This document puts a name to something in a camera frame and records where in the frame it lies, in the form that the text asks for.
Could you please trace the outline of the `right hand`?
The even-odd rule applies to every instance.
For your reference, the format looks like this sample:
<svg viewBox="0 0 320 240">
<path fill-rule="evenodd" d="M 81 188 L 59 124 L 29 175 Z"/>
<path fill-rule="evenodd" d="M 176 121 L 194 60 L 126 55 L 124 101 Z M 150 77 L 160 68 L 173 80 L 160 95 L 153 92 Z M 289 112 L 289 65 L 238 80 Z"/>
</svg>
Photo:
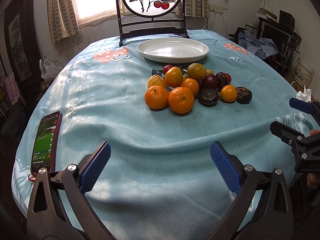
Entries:
<svg viewBox="0 0 320 240">
<path fill-rule="evenodd" d="M 318 130 L 312 129 L 310 131 L 310 136 L 319 134 Z M 319 173 L 309 173 L 307 176 L 307 185 L 311 189 L 316 189 L 317 186 L 320 184 L 320 177 Z"/>
</svg>

